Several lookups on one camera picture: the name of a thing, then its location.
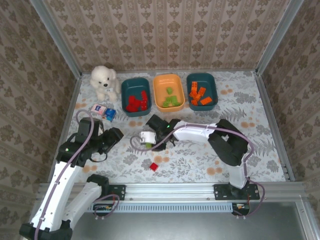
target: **floral tablecloth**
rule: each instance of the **floral tablecloth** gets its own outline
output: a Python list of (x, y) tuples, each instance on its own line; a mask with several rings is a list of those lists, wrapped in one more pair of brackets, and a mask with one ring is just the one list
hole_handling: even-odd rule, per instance
[[(151, 113), (142, 117), (127, 117), (121, 107), (121, 96), (115, 104), (105, 100), (101, 104), (115, 109), (113, 122), (103, 119), (104, 129), (119, 128), (124, 137), (108, 154), (106, 161), (93, 163), (87, 161), (77, 182), (85, 182), (91, 174), (107, 176), (111, 183), (208, 183), (228, 182), (229, 173), (225, 164), (217, 157), (209, 143), (193, 141), (176, 142), (174, 147), (167, 144), (161, 152), (138, 152), (129, 143), (133, 135), (149, 129), (145, 123), (153, 115), (170, 121), (178, 118), (190, 123), (211, 124), (220, 119), (227, 119), (246, 135), (255, 145), (254, 155), (248, 160), (248, 175), (255, 181), (285, 181), (279, 156), (273, 141), (255, 77), (251, 71), (208, 72), (215, 78), (218, 104), (211, 111), (192, 111), (188, 100), (184, 109), (178, 112), (159, 112), (152, 96)], [(152, 81), (156, 75), (163, 73), (120, 73), (118, 79), (143, 77), (149, 80), (151, 94)], [(175, 73), (180, 76), (184, 95), (187, 96), (186, 78), (190, 72)], [(97, 103), (95, 91), (89, 84), (90, 75), (82, 77), (82, 84), (77, 98), (68, 135), (77, 132), (78, 124), (75, 114), (79, 109), (90, 110)], [(94, 155), (93, 159), (103, 160), (104, 156)], [(156, 172), (149, 169), (152, 162), (159, 165)]]

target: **green lego brick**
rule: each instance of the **green lego brick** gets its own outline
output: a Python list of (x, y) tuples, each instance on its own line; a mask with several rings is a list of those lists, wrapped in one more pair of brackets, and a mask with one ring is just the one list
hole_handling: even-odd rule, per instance
[(173, 89), (171, 87), (167, 87), (166, 92), (170, 95), (170, 94), (172, 94)]
[(166, 97), (165, 97), (165, 101), (166, 101), (166, 102), (171, 103), (171, 99), (172, 99), (172, 97), (171, 97), (171, 96), (166, 96)]
[(171, 102), (173, 104), (177, 103), (178, 102), (177, 96), (171, 96)]
[(163, 106), (164, 108), (168, 108), (169, 105), (170, 105), (170, 102), (169, 102), (169, 101), (164, 101), (162, 106)]

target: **orange block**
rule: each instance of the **orange block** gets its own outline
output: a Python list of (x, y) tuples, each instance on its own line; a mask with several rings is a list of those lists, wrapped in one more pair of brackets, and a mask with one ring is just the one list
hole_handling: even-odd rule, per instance
[(194, 98), (193, 98), (193, 100), (196, 100), (197, 102), (200, 100), (200, 98), (201, 98), (201, 95), (200, 94), (197, 94)]
[(192, 105), (198, 106), (198, 102), (196, 100), (191, 100)]
[(194, 90), (191, 91), (190, 94), (189, 94), (189, 96), (190, 96), (191, 98), (194, 98), (196, 95), (197, 95), (197, 92), (194, 91)]
[(206, 92), (206, 88), (205, 87), (200, 87), (198, 94), (201, 95), (201, 97), (203, 97), (205, 95)]
[(192, 91), (197, 92), (197, 90), (198, 90), (198, 83), (196, 81), (193, 81), (191, 84), (191, 92)]
[(212, 99), (211, 99), (211, 97), (208, 96), (208, 97), (202, 99), (200, 102), (201, 102), (202, 105), (206, 105), (208, 103), (211, 103)]

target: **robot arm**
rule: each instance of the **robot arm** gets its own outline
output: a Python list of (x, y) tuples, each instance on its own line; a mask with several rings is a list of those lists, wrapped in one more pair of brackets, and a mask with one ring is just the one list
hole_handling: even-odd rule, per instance
[(108, 178), (93, 174), (87, 179), (82, 191), (66, 207), (76, 177), (85, 166), (86, 161), (91, 159), (94, 153), (105, 154), (107, 158), (107, 153), (123, 137), (118, 128), (113, 127), (104, 131), (102, 122), (96, 118), (93, 120), (93, 134), (89, 142), (66, 168), (57, 184), (58, 176), (88, 137), (91, 128), (90, 118), (83, 118), (79, 123), (78, 132), (59, 147), (53, 178), (41, 206), (31, 222), (24, 223), (20, 228), (19, 233), (23, 237), (29, 240), (35, 239), (36, 228), (40, 222), (37, 240), (71, 239), (73, 229), (83, 213), (96, 199), (108, 194)]
[(232, 133), (210, 129), (215, 127), (242, 134), (229, 121), (221, 119), (218, 123), (193, 124), (179, 119), (172, 119), (170, 122), (162, 120), (157, 115), (153, 115), (146, 123), (154, 132), (143, 131), (140, 133), (141, 143), (151, 143), (156, 145), (165, 139), (173, 130), (176, 130), (165, 142), (154, 151), (166, 149), (167, 142), (192, 140), (201, 143), (209, 142), (217, 153), (218, 157), (226, 164), (229, 171), (229, 183), (242, 189), (246, 183), (244, 173), (243, 157), (248, 151), (248, 142)]

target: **teal tray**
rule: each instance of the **teal tray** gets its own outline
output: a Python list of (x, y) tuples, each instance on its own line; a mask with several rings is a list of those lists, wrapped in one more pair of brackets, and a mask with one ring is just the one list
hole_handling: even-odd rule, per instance
[[(192, 82), (197, 82), (197, 90), (201, 87), (206, 88), (204, 96), (201, 97), (200, 100), (210, 97), (212, 99), (212, 102), (202, 105), (200, 101), (198, 101), (198, 106), (195, 106), (191, 103), (191, 100), (193, 100), (192, 97), (189, 96), (189, 93), (191, 92), (191, 85)], [(210, 111), (214, 108), (214, 106), (218, 103), (218, 93), (217, 93), (217, 87), (215, 83), (215, 78), (209, 73), (203, 72), (203, 73), (191, 73), (186, 77), (186, 88), (187, 88), (187, 96), (189, 101), (189, 106), (193, 111)]]
[[(129, 96), (135, 96), (136, 99), (142, 100), (141, 92), (145, 90), (148, 101), (146, 103), (145, 111), (137, 111), (137, 112), (128, 112), (126, 111), (126, 107), (129, 104)], [(144, 77), (130, 78), (125, 80), (121, 84), (121, 104), (122, 110), (128, 117), (141, 117), (148, 115), (151, 111), (151, 95), (150, 95), (150, 85), (149, 81)]]

